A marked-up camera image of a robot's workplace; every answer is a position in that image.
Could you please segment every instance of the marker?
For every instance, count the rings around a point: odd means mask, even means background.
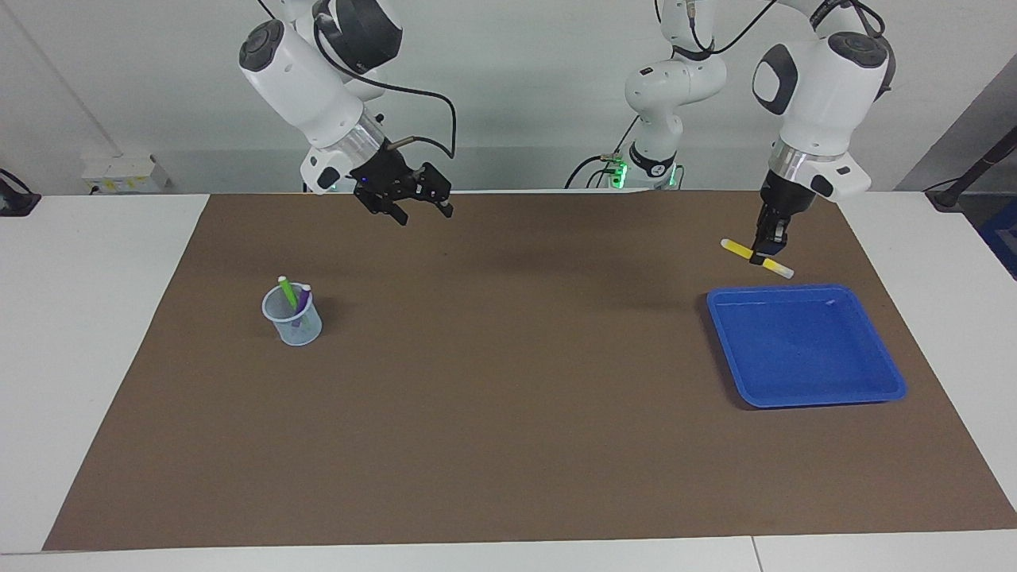
[[[311,298],[311,287],[308,286],[307,284],[301,284],[300,285],[300,299],[297,300],[297,313],[298,314],[301,311],[304,311],[304,309],[307,307],[307,300],[309,300],[310,298]],[[298,318],[297,320],[293,321],[293,327],[294,328],[300,328],[300,321],[301,320],[303,320],[303,319],[299,319]]]
[[[283,293],[286,294],[286,299],[289,300],[290,306],[293,309],[297,309],[297,295],[293,293],[293,286],[290,285],[290,281],[286,279],[285,276],[279,277],[279,287],[283,289]]]
[[[753,251],[746,246],[742,246],[737,242],[731,240],[730,238],[725,238],[720,241],[720,245],[724,247],[725,250],[734,252],[735,254],[741,256],[742,259],[749,261],[753,258]],[[794,271],[787,268],[786,266],[778,263],[773,259],[766,259],[763,261],[763,268],[769,270],[770,272],[782,276],[788,280],[794,277]]]

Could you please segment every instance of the blue box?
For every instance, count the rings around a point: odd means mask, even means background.
[[[720,288],[707,304],[751,405],[874,403],[907,393],[861,302],[844,286]]]

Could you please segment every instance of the green light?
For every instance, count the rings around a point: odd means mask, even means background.
[[[614,170],[614,176],[611,177],[611,186],[614,188],[621,188],[625,186],[625,177],[629,175],[629,165],[624,163],[619,163],[618,168]]]

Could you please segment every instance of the black stand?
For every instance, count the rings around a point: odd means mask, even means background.
[[[961,178],[957,179],[957,182],[951,185],[950,188],[943,191],[930,190],[925,192],[925,196],[932,202],[933,207],[941,213],[962,212],[961,208],[957,205],[961,193],[967,190],[967,187],[971,186],[981,175],[984,175],[985,171],[991,169],[993,165],[1006,159],[1014,152],[1014,149],[1017,149],[1017,127],[1011,129],[1006,136],[1000,139],[1000,142],[996,144],[996,147],[968,169]]]
[[[7,205],[0,209],[0,217],[27,217],[43,196],[29,191],[20,179],[7,171],[0,169],[0,174],[21,185],[25,190],[25,192],[18,192],[11,188],[7,181],[0,179],[0,195],[3,195],[3,202]]]

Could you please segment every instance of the white table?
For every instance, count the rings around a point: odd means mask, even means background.
[[[33,554],[206,201],[50,196],[0,220],[0,570],[1017,569],[1017,531]],[[842,210],[1014,504],[1017,282],[963,216],[922,195],[870,193]]]

